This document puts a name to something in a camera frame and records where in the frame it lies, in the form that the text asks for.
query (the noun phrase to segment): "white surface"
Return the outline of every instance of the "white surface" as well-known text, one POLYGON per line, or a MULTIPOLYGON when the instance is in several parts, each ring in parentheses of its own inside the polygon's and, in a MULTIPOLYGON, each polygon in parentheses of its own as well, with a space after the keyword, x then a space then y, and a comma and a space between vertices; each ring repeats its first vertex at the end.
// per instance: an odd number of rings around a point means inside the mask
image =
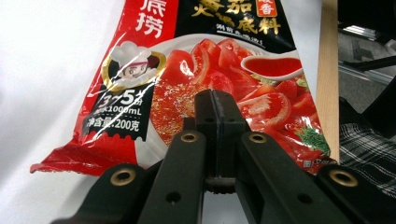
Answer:
MULTIPOLYGON (((283 0, 316 95, 321 2, 283 0)), ((95 177, 29 173, 67 143, 122 1, 0 0, 0 222, 72 216, 95 177)), ((246 223, 237 197, 206 194, 203 223, 246 223)))

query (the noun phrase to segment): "plaid fabric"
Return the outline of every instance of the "plaid fabric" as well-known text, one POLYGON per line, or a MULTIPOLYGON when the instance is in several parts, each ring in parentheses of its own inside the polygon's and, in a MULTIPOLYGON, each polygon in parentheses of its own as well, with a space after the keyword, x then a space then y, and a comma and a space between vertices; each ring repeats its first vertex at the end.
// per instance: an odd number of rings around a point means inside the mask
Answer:
POLYGON ((396 198, 396 144, 365 126, 340 125, 340 164, 396 198))

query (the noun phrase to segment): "red plastic package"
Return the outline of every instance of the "red plastic package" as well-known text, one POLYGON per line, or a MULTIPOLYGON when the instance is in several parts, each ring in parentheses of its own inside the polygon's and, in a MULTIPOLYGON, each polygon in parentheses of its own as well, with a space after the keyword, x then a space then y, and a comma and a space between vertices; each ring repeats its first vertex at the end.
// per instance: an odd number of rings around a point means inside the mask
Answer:
POLYGON ((31 172, 150 167, 205 89, 230 93, 306 171, 334 162, 279 1, 127 0, 72 140, 31 172))

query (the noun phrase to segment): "red sauce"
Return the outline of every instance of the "red sauce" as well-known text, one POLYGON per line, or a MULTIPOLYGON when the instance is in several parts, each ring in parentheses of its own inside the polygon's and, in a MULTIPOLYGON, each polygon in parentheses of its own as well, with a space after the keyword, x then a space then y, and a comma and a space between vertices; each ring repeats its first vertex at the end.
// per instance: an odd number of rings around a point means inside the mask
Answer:
POLYGON ((279 77, 300 69, 300 60, 294 58, 259 59, 245 61, 245 67, 250 71, 267 77, 279 77))

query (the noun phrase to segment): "brass screw hole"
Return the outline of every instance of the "brass screw hole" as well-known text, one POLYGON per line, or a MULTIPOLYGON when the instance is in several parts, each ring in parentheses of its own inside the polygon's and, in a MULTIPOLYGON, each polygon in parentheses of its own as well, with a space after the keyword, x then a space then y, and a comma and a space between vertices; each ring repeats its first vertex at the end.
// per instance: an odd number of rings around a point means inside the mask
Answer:
POLYGON ((181 135, 181 140, 183 142, 195 142, 198 139, 197 135, 195 135, 194 133, 185 133, 183 135, 181 135))
POLYGON ((124 168, 114 173, 110 178, 110 182, 112 185, 120 187, 130 184, 132 181, 134 181, 135 177, 136 172, 134 170, 124 168))
POLYGON ((329 172, 330 178, 337 184, 345 187, 356 187, 358 186, 358 180, 352 174, 342 170, 331 170, 329 172))
POLYGON ((250 141, 255 143, 265 143, 267 141, 267 138, 265 136, 258 133, 251 134, 249 139, 250 141))

